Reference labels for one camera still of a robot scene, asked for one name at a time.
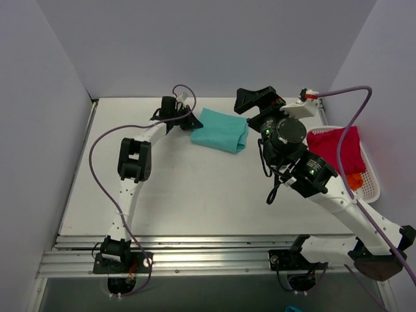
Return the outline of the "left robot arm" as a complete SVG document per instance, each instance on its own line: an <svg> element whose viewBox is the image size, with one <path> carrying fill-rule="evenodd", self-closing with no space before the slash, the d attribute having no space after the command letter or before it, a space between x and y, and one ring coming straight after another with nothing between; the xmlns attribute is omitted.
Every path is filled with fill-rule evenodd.
<svg viewBox="0 0 416 312"><path fill-rule="evenodd" d="M186 92L164 96L143 132L133 138L123 138L120 144L117 172L120 191L116 204L117 217L100 246L100 256L115 272L125 272L132 262L131 224L138 195L151 174L152 147L175 126L184 131L201 129L202 123L185 103Z"/></svg>

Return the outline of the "teal t-shirt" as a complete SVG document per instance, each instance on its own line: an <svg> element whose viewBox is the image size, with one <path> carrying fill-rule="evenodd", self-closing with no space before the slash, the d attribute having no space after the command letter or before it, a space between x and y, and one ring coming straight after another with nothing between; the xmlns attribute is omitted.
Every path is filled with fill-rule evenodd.
<svg viewBox="0 0 416 312"><path fill-rule="evenodd" d="M200 114L200 122L203 127L192 132L192 143L233 154L246 147L246 119L204 108Z"/></svg>

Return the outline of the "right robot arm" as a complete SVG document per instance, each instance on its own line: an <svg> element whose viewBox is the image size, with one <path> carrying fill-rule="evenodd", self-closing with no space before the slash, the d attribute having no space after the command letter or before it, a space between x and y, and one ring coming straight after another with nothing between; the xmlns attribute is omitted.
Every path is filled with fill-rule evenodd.
<svg viewBox="0 0 416 312"><path fill-rule="evenodd" d="M347 237L322 238L300 235L289 250L296 268L317 263L354 267L364 276L385 281L409 270L406 249L415 240L415 229L391 222L358 198L348 187L341 165L331 166L305 145L302 118L315 115L322 92L303 89L293 104L287 104L274 88L237 90L234 111L242 114L253 107L259 112L248 118L248 126L260 134L259 153L264 173L274 180L267 203L277 189L293 189L321 206L350 231Z"/></svg>

